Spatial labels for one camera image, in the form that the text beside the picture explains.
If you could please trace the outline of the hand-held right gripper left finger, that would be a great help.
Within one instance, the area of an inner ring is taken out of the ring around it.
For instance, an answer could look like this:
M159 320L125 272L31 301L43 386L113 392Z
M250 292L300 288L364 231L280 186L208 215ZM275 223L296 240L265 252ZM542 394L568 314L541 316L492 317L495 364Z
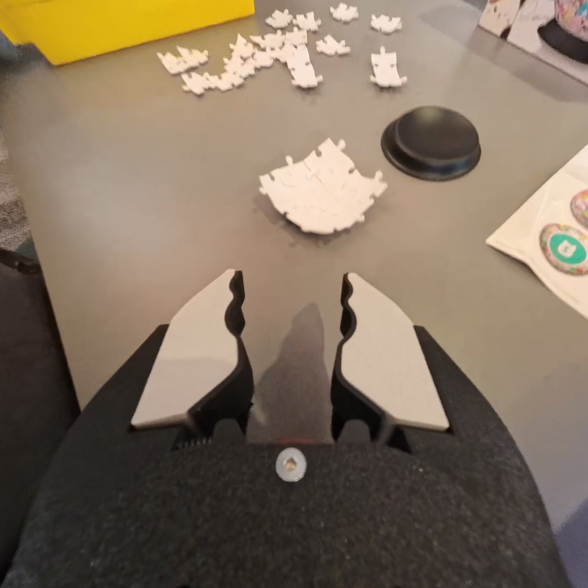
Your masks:
M243 273L228 269L174 315L130 420L134 430L181 426L204 438L234 421L246 434L254 377L242 340L244 301Z

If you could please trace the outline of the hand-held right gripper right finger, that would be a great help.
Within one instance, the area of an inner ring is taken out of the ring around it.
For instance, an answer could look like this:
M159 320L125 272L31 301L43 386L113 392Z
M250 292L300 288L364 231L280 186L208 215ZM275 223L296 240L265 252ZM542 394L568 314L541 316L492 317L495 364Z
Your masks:
M344 274L342 340L330 385L335 441L347 423L381 438L386 422L447 433L450 422L414 323L400 306L358 274Z

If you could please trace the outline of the joined white puzzle section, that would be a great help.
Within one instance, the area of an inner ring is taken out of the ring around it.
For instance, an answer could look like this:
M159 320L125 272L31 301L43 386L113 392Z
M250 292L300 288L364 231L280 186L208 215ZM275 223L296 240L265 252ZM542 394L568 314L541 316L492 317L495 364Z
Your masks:
M387 189L383 173L362 175L347 156L343 139L324 140L304 159L259 176L259 192L304 233L328 236L364 222Z

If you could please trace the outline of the scattered loose puzzle pieces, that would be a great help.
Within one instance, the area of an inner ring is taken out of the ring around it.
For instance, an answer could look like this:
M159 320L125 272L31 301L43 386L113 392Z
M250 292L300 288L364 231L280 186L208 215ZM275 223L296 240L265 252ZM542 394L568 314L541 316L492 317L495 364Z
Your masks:
M330 6L329 11L335 22L349 24L359 18L355 5L340 2ZM267 19L266 25L274 32L265 35L251 35L246 40L238 34L235 43L229 44L231 55L224 58L224 69L218 75L198 72L198 68L209 61L208 50L199 51L177 46L178 55L167 52L157 53L158 60L166 71L182 80L184 92L198 97L207 91L228 92L242 86L245 80L253 77L259 70L270 68L275 62L285 65L291 76L291 84L303 90L315 89L323 81L311 62L308 49L308 33L317 33L321 20L313 11L293 15L287 9L275 10ZM399 17L381 14L371 15L370 27L386 35L402 29ZM316 53L323 56L346 56L351 48L345 40L336 40L331 34L315 41ZM372 73L370 81L381 89L401 88L408 82L407 77L398 72L398 57L395 52L380 47L370 56Z

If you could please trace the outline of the printed puzzle package box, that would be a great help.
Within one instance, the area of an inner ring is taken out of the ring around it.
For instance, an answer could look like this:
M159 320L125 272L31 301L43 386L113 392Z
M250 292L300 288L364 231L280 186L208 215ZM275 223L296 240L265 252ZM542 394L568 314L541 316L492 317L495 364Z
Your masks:
M587 85L587 1L487 1L478 26Z

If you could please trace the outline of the white printed instruction sheet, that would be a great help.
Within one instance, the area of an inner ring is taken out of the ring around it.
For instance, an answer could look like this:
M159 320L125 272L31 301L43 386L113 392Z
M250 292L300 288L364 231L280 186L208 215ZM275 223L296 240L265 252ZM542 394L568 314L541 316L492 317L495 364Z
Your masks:
M487 239L587 319L587 146Z

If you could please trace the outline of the black round desk grommet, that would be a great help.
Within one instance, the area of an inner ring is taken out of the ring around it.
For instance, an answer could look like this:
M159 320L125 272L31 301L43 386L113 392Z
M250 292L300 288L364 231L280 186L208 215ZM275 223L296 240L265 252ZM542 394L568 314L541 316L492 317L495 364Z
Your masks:
M402 173L444 182L470 173L481 159L479 134L463 114L441 106L413 108L386 126L385 158Z

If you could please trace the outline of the yellow box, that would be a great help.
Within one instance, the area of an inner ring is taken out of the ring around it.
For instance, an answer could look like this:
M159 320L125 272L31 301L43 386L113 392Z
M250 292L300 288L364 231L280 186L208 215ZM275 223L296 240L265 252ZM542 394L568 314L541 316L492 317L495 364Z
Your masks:
M254 14L254 1L1 1L1 32L65 65Z

